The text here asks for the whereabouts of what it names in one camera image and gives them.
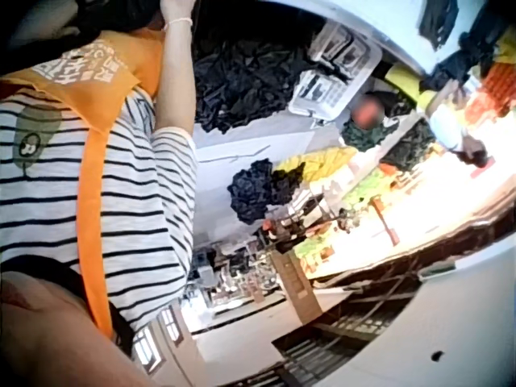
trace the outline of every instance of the window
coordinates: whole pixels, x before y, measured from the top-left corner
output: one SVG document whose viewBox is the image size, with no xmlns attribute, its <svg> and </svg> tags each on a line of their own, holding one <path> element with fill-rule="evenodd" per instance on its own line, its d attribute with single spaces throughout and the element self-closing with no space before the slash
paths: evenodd
<svg viewBox="0 0 516 387">
<path fill-rule="evenodd" d="M 151 330 L 148 327 L 145 327 L 136 334 L 135 350 L 139 361 L 149 373 L 154 371 L 161 361 L 163 361 L 154 343 Z"/>
<path fill-rule="evenodd" d="M 171 306 L 161 312 L 163 317 L 164 326 L 167 328 L 170 339 L 176 344 L 176 346 L 183 341 L 183 334 L 177 325 L 176 316 Z"/>
</svg>

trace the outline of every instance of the orange strap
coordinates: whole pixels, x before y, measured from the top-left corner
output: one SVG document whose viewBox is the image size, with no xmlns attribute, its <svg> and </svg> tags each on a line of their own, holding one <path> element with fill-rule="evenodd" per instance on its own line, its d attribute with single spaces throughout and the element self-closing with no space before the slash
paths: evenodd
<svg viewBox="0 0 516 387">
<path fill-rule="evenodd" d="M 111 339 L 113 326 L 107 298 L 101 238 L 101 192 L 109 133 L 88 131 L 77 194 L 77 246 L 89 309 L 98 329 Z"/>
</svg>

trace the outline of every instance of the plastic basket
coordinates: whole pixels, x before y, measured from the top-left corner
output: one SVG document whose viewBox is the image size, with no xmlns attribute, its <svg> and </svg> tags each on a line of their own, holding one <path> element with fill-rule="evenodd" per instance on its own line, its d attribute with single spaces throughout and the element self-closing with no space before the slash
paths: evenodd
<svg viewBox="0 0 516 387">
<path fill-rule="evenodd" d="M 335 120 L 371 75 L 381 60 L 381 49 L 369 38 L 328 22 L 309 50 L 316 60 L 343 76 L 327 76 L 315 70 L 304 72 L 294 90 L 289 111 L 325 121 Z"/>
</svg>

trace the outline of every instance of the cartoon graphic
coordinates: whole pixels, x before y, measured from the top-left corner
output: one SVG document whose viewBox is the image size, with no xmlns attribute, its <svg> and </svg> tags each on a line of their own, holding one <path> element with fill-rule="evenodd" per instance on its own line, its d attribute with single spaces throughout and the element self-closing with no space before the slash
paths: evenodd
<svg viewBox="0 0 516 387">
<path fill-rule="evenodd" d="M 39 158 L 50 139 L 59 130 L 61 112 L 50 106 L 25 107 L 16 120 L 13 158 L 17 167 L 27 177 L 27 169 Z"/>
</svg>

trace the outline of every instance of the black and white striped shirt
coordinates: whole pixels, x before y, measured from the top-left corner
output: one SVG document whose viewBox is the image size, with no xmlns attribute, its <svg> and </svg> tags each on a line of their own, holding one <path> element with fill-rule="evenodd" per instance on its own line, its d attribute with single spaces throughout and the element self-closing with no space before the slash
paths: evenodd
<svg viewBox="0 0 516 387">
<path fill-rule="evenodd" d="M 183 290 L 192 255 L 197 160 L 190 135 L 154 127 L 134 89 L 109 137 L 102 253 L 110 301 L 137 331 Z M 88 128 L 31 89 L 0 102 L 0 256 L 53 258 L 80 272 L 77 182 Z"/>
</svg>

